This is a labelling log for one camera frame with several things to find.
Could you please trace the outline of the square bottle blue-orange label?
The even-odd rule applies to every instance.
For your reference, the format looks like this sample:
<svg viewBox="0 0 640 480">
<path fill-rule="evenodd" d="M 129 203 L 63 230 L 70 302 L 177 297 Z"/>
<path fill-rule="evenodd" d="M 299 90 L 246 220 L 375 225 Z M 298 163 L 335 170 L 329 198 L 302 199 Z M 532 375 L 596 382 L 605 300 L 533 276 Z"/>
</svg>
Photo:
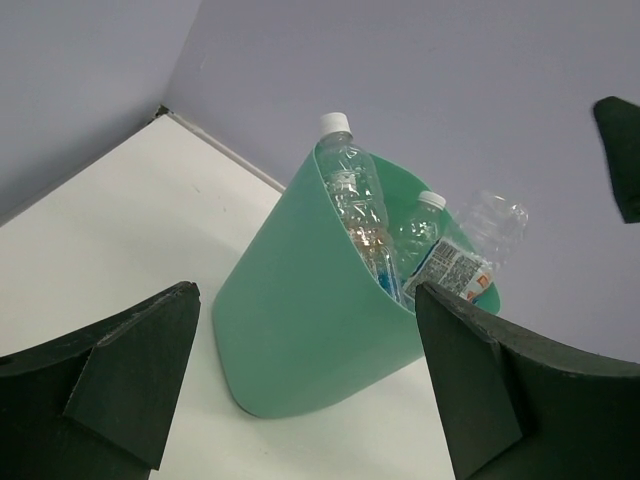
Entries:
<svg viewBox="0 0 640 480">
<path fill-rule="evenodd" d="M 522 243 L 529 213 L 521 203 L 480 190 L 456 212 L 404 285 L 410 298 L 434 282 L 475 303 Z"/>
</svg>

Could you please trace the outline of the blue label clear bottle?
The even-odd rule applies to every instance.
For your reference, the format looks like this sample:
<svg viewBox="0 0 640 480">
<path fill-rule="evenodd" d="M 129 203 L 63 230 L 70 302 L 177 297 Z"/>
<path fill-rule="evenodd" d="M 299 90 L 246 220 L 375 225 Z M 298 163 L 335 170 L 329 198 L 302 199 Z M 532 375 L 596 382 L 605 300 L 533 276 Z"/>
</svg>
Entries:
<svg viewBox="0 0 640 480">
<path fill-rule="evenodd" d="M 378 283 L 383 290 L 396 302 L 402 300 L 402 288 L 398 286 L 397 275 L 392 269 L 380 268 L 377 274 Z"/>
</svg>

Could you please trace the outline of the clear bottle white cap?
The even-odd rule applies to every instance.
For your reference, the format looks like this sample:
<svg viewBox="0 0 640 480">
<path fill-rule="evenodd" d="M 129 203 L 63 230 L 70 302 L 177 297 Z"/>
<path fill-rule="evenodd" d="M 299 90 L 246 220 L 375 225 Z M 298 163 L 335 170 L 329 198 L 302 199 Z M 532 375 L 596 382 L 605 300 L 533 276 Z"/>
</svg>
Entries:
<svg viewBox="0 0 640 480">
<path fill-rule="evenodd" d="M 446 200 L 432 191 L 422 191 L 409 211 L 392 228 L 397 268 L 407 280 L 439 239 Z"/>
</svg>

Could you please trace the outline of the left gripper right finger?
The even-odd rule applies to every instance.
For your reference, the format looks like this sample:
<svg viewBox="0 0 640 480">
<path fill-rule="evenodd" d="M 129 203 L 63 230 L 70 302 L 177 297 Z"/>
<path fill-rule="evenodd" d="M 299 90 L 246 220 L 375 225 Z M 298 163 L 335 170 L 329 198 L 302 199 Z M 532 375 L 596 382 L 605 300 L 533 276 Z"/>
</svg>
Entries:
<svg viewBox="0 0 640 480">
<path fill-rule="evenodd" d="M 458 479 L 635 479 L 639 367 L 497 317 L 443 288 L 416 319 Z"/>
</svg>

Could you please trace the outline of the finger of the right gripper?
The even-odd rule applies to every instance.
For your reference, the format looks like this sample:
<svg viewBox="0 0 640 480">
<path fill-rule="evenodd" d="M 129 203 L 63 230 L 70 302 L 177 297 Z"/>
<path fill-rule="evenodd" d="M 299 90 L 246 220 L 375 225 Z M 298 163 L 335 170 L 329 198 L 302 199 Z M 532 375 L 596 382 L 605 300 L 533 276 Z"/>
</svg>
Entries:
<svg viewBox="0 0 640 480">
<path fill-rule="evenodd" d="M 615 96 L 597 101 L 593 117 L 610 185 L 626 224 L 639 222 L 639 106 Z"/>
</svg>

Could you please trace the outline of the long clear bottle front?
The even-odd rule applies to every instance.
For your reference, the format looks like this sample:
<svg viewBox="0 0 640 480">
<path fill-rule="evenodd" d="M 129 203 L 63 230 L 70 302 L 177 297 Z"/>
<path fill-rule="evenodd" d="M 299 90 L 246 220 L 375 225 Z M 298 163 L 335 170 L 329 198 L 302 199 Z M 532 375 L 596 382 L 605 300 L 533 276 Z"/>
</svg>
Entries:
<svg viewBox="0 0 640 480">
<path fill-rule="evenodd" d="M 323 115 L 320 132 L 314 149 L 316 164 L 343 226 L 376 281 L 379 269 L 387 267 L 395 272 L 401 287 L 388 212 L 373 158 L 354 143 L 344 113 Z"/>
</svg>

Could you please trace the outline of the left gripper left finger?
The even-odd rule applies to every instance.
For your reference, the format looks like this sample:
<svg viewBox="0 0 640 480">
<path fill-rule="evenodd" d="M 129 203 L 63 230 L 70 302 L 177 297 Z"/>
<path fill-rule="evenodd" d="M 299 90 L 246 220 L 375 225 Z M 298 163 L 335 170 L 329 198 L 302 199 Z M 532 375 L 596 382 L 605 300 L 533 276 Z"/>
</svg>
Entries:
<svg viewBox="0 0 640 480">
<path fill-rule="evenodd" d="M 159 469 L 200 314 L 196 284 L 1 359 L 4 479 Z"/>
</svg>

